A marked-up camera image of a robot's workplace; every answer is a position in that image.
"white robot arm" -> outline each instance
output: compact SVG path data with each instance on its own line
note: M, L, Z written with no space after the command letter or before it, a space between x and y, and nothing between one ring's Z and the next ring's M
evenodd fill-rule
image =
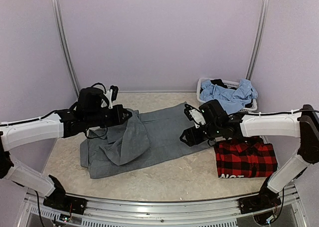
M244 139L252 136L292 136L300 138L300 148L269 176L256 196L241 198L241 213L279 205L278 193L299 177L311 164L319 162L319 118L310 105L279 113L236 113L227 115L217 100L206 102L199 110L186 104L184 110L195 126L184 130L180 140L189 146L217 137Z
M123 124L131 112L122 105L112 105L118 88L106 91L94 86L81 90L79 99L69 109L56 110L43 117L18 122L0 123L0 179L8 179L42 193L44 204L52 208L83 214L86 201L68 197L59 181L43 175L9 154L15 147L51 138L67 138L91 127L110 127Z

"plaid fabric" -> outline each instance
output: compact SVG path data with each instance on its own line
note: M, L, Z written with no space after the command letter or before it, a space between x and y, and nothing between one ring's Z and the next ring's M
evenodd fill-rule
M268 177L277 170L273 145L260 137L221 141L214 149L220 178Z

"metal frame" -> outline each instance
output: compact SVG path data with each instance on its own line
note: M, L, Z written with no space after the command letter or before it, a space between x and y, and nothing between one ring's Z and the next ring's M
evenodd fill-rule
M107 227L108 225L118 227L204 227L219 226L219 224L222 226L222 223L230 223L230 226L236 226L234 223L237 224L238 218L252 215L242 215L240 213L238 207L240 197L193 202L132 202L84 197L88 200L86 211L83 216L73 214L72 218L78 224L72 225L91 227ZM290 204L295 209L298 226L307 227L304 210L294 185L285 188L284 205ZM40 208L44 218L53 219L54 216L68 214L43 205L40 205ZM33 191L29 191L24 199L17 226L26 227L31 213L37 215L37 200Z
M269 0L262 0L259 21L258 21L257 34L255 37L255 43L254 43L254 47L253 47L253 53L250 57L248 72L246 75L246 79L248 79L248 80L251 80L251 78L253 76L254 69L255 69L261 41L263 38L264 28L265 28L265 24L266 24L268 5L269 5Z
M58 28L58 34L60 37L61 47L62 47L64 58L66 61L68 73L69 73L69 76L71 79L71 83L72 83L72 87L74 89L74 92L75 92L76 96L78 97L79 93L80 93L80 87L79 87L79 83L78 83L78 80L77 80L77 77L75 74L75 70L73 68L73 64L71 61L71 56L70 56L70 52L69 52L69 48L68 48L68 44L67 44L67 40L66 40L66 36L65 36L65 32L64 32L59 0L52 0L52 5L53 5L55 21L56 21L56 25Z

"gray towel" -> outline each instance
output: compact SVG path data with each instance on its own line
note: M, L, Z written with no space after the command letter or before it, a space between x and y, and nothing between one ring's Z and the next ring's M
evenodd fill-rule
M89 169L92 179L98 179L209 148L206 142L189 147L179 140L182 132L193 126L183 111L184 103L150 113L132 111L125 124L110 127L105 137L81 144L81 166ZM105 131L90 131L89 136L101 136Z

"white plastic basket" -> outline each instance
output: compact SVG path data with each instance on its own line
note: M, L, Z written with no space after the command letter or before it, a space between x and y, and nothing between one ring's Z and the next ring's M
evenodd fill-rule
M205 103L206 101L203 101L200 99L200 88L201 88L201 83L203 81L206 81L206 80L215 80L216 78L200 78L198 80L198 84L197 84L197 90L196 90L196 96L197 96L197 100L199 101L199 104L201 105L202 103ZM235 87L235 88L238 88L239 86L239 83L238 82L234 82L234 81L225 81L225 80L222 80L222 82L228 87ZM257 101L256 99L253 99L253 105L251 108L247 108L247 107L244 107L243 109L241 109L239 112L244 112L244 113L247 113L247 112L252 112L252 111L256 111L257 110Z

